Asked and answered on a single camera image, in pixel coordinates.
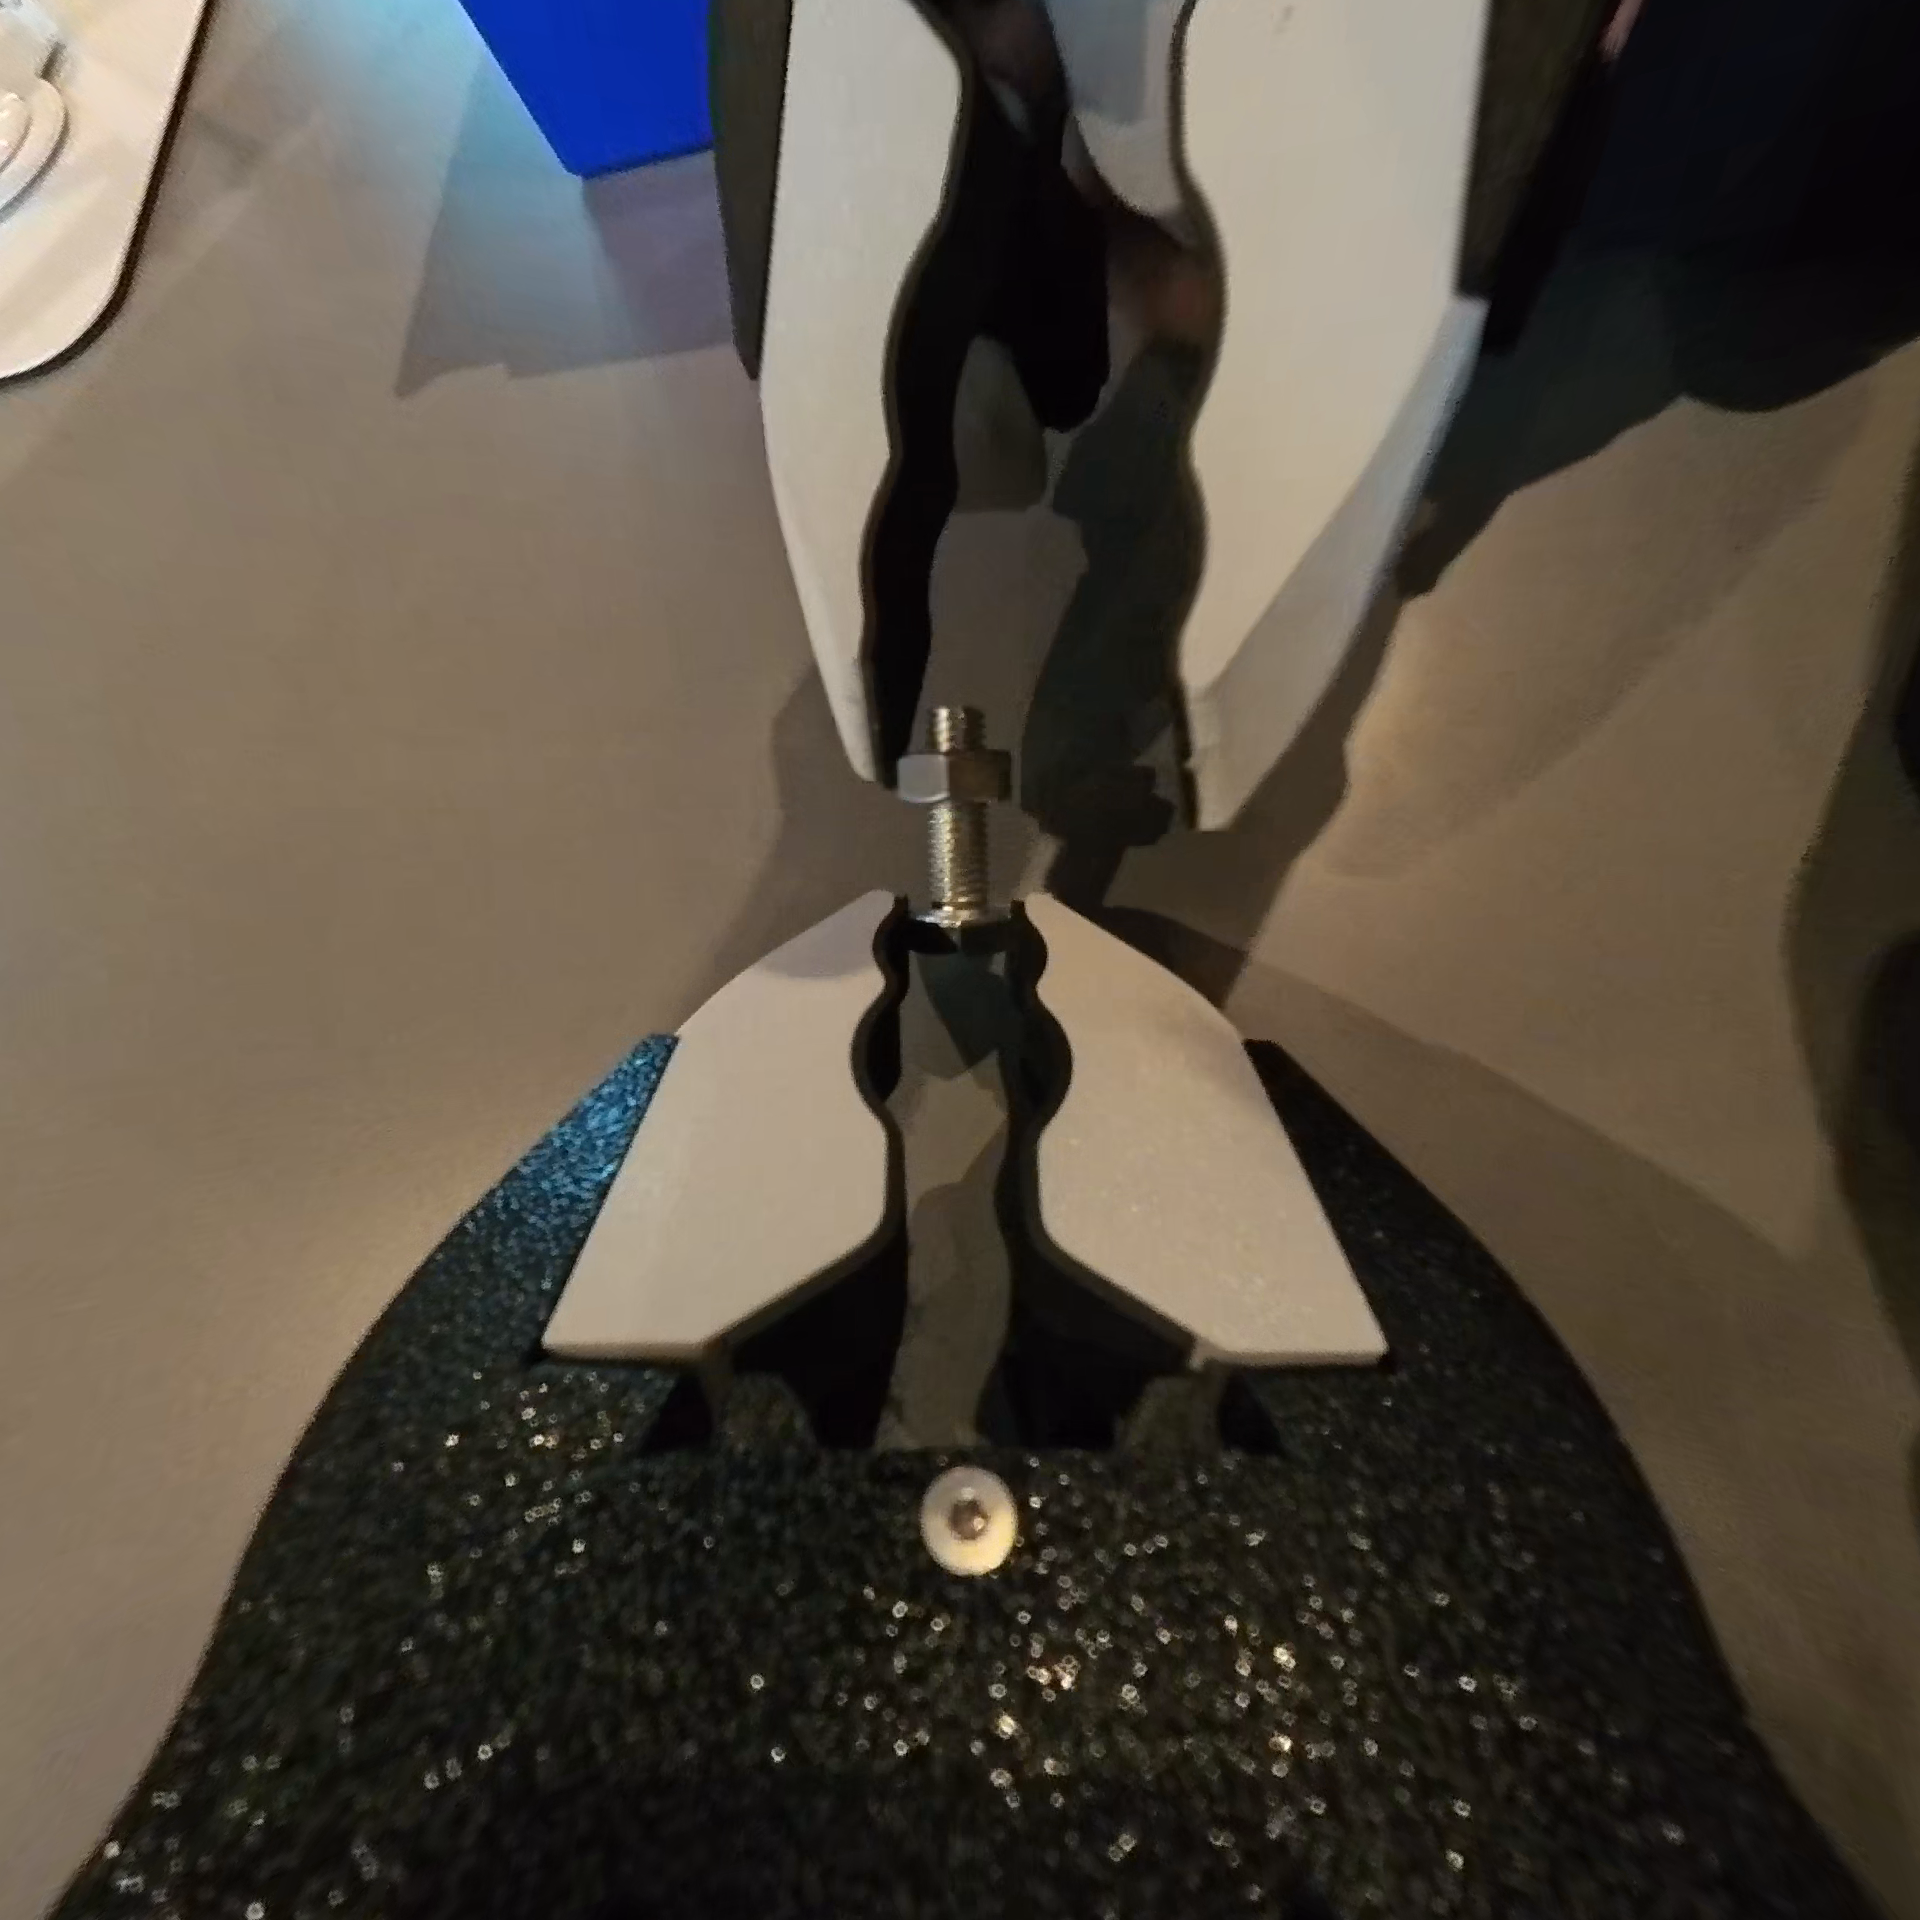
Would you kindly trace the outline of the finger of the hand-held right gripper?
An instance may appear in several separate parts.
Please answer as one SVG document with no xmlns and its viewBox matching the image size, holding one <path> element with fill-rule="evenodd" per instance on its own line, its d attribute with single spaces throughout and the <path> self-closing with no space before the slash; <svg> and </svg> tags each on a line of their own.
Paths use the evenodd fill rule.
<svg viewBox="0 0 1920 1920">
<path fill-rule="evenodd" d="M 1169 160 L 1220 264 L 1175 650 L 1190 823 L 1216 830 L 1343 667 L 1478 353 L 1459 240 L 1492 9 L 1160 12 Z"/>
<path fill-rule="evenodd" d="M 1026 142 L 958 3 L 753 6 L 753 384 L 779 539 L 856 776 L 910 754 L 955 403 Z"/>
</svg>

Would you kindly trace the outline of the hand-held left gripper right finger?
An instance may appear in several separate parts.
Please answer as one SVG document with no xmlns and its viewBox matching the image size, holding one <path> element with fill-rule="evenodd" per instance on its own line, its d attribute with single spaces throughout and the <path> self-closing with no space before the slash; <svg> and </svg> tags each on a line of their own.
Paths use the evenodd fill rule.
<svg viewBox="0 0 1920 1920">
<path fill-rule="evenodd" d="M 1386 1333 L 1236 1027 L 1063 899 L 1020 902 L 1036 1252 L 1189 1369 L 1376 1366 Z"/>
</svg>

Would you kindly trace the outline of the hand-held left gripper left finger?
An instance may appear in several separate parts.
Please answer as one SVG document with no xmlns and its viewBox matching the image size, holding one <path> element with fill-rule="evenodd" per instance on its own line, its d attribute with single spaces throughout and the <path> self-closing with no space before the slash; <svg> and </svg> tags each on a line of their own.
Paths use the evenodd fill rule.
<svg viewBox="0 0 1920 1920">
<path fill-rule="evenodd" d="M 900 1236 L 903 1146 L 875 1053 L 900 1009 L 903 920 L 900 896 L 859 894 L 676 1027 L 546 1356 L 703 1359 Z"/>
</svg>

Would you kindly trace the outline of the blue plastic bin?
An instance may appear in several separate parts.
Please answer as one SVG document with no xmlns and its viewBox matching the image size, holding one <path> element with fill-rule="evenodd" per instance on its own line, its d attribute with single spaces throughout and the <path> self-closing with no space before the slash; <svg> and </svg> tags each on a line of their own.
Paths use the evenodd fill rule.
<svg viewBox="0 0 1920 1920">
<path fill-rule="evenodd" d="M 596 180 L 710 146 L 709 3 L 462 3 L 559 166 Z"/>
</svg>

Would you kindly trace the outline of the steel hex bolt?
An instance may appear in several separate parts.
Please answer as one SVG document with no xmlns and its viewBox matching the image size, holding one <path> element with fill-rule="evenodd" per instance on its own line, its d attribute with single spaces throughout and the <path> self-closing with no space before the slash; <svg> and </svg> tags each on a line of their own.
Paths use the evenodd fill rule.
<svg viewBox="0 0 1920 1920">
<path fill-rule="evenodd" d="M 926 713 L 922 746 L 910 754 L 973 746 L 996 747 L 988 742 L 986 713 L 976 706 L 933 706 Z M 913 920 L 926 929 L 929 952 L 995 952 L 1003 944 L 1012 910 L 996 899 L 990 873 L 990 823 L 1000 803 L 910 803 L 926 813 L 926 906 L 918 907 Z"/>
</svg>

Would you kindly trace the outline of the person's right forearm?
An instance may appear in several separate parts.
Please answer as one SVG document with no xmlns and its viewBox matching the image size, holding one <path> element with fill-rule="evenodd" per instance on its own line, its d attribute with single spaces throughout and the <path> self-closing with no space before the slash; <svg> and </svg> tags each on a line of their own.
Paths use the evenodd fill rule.
<svg viewBox="0 0 1920 1920">
<path fill-rule="evenodd" d="M 1756 413 L 1918 340 L 1918 6 L 1620 3 L 1500 257 L 1486 350 L 1620 274 L 1676 389 Z"/>
</svg>

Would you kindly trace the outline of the white sign stand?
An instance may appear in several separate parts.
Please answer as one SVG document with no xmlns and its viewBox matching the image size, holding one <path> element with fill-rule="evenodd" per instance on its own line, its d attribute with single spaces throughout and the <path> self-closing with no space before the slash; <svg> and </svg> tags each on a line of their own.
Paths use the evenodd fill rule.
<svg viewBox="0 0 1920 1920">
<path fill-rule="evenodd" d="M 3 379 L 83 344 L 128 276 L 209 3 L 3 6 Z"/>
</svg>

